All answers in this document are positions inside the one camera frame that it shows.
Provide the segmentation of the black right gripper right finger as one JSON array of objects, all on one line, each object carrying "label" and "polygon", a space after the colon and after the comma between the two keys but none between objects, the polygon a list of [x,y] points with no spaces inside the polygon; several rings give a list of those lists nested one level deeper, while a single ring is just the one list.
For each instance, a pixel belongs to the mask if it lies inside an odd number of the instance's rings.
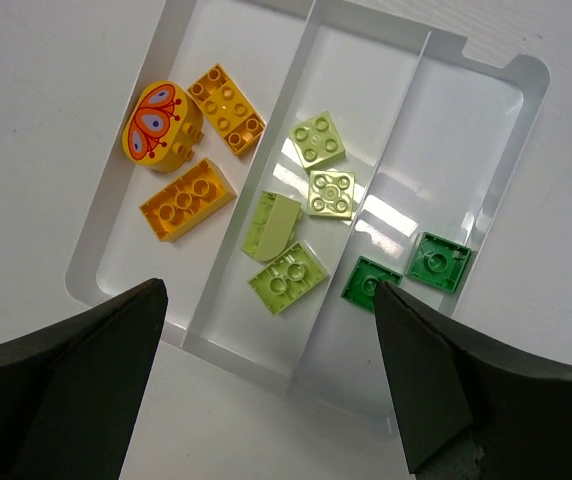
[{"label": "black right gripper right finger", "polygon": [[500,342],[387,282],[374,305],[412,475],[572,479],[572,365]]}]

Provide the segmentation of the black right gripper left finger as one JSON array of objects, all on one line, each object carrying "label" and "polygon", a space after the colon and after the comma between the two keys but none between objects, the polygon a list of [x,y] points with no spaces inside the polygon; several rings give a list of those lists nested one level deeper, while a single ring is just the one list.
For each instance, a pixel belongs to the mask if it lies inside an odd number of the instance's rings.
[{"label": "black right gripper left finger", "polygon": [[119,477],[167,304],[149,279],[0,344],[0,479]]}]

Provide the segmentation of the yellow long lego brick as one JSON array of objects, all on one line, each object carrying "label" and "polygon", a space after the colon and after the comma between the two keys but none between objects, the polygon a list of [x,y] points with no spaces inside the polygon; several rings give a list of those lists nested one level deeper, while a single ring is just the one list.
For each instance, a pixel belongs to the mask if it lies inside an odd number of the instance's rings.
[{"label": "yellow long lego brick", "polygon": [[263,134],[265,122],[220,64],[193,82],[188,95],[233,155],[240,157]]}]

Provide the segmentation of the light green square lego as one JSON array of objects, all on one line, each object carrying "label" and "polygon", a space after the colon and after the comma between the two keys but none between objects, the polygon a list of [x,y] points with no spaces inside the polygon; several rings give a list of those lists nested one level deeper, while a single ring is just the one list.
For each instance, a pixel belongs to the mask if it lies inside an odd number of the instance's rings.
[{"label": "light green square lego", "polygon": [[350,220],[353,214],[355,174],[311,170],[307,213],[310,216]]}]

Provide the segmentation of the white divided sorting tray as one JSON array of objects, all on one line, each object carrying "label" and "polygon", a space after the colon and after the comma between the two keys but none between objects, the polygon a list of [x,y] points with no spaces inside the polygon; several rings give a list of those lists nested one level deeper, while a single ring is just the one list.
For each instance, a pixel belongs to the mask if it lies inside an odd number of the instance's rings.
[{"label": "white divided sorting tray", "polygon": [[381,437],[396,430],[372,296],[380,278],[450,315],[550,84],[520,54],[497,67],[462,36],[349,1],[169,1],[132,97],[178,84],[256,112],[195,162],[234,200],[181,239],[195,202],[134,154],[124,119],[66,275],[97,305],[150,277],[163,337]]}]

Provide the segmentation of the light green curved lego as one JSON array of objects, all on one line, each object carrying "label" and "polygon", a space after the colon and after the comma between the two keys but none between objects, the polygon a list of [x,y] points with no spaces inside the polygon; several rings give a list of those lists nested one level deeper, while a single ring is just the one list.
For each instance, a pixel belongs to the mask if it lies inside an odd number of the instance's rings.
[{"label": "light green curved lego", "polygon": [[273,260],[294,238],[295,226],[301,217],[300,202],[278,193],[263,191],[241,250],[257,262]]}]

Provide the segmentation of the yellow lego brick slope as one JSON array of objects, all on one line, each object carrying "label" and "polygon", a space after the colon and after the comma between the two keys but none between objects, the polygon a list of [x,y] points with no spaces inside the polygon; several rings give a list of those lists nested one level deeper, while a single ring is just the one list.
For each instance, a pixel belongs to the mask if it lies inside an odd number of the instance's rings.
[{"label": "yellow lego brick slope", "polygon": [[203,158],[139,209],[160,242],[174,242],[235,198],[220,168]]}]

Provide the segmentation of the dark green square lego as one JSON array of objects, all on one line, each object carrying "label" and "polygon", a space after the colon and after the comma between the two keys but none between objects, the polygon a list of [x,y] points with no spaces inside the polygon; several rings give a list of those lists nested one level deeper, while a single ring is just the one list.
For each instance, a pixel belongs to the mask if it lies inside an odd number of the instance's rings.
[{"label": "dark green square lego", "polygon": [[430,232],[423,232],[410,257],[406,276],[430,287],[455,293],[473,251]]}]

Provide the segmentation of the green lego brick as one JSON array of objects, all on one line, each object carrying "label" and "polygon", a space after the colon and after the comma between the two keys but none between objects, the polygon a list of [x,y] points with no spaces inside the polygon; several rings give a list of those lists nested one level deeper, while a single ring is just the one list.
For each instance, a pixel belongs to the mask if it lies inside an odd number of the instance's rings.
[{"label": "green lego brick", "polygon": [[377,285],[386,281],[399,286],[403,275],[367,257],[360,256],[346,282],[341,297],[370,313],[374,312]]}]

